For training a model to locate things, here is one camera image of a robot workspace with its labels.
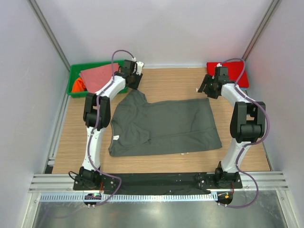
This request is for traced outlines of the grey t shirt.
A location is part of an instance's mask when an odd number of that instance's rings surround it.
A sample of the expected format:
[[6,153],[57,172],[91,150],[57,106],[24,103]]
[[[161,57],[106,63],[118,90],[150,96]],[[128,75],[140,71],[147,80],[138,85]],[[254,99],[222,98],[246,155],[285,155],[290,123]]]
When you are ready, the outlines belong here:
[[117,105],[111,127],[112,157],[204,152],[222,147],[207,98],[148,103],[145,94],[133,90]]

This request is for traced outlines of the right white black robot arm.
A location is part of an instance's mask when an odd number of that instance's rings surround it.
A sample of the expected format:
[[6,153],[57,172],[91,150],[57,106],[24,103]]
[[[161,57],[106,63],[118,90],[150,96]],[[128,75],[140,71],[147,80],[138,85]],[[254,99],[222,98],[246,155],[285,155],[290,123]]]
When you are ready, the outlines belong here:
[[198,93],[208,98],[224,97],[233,107],[230,122],[231,144],[224,159],[219,162],[213,175],[216,188],[231,188],[240,185],[240,164],[248,149],[265,134],[265,108],[263,102],[248,97],[234,81],[229,79],[228,68],[217,64],[213,76],[206,74]]

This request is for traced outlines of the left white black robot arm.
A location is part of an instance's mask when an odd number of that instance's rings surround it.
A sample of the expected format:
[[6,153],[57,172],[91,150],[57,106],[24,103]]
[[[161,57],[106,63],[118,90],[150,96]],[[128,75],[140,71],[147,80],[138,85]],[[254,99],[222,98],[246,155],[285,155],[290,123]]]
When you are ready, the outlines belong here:
[[86,95],[83,115],[87,131],[85,158],[74,177],[74,190],[96,190],[101,186],[100,150],[111,120],[111,100],[125,87],[138,88],[143,67],[144,63],[135,58],[125,60],[102,88]]

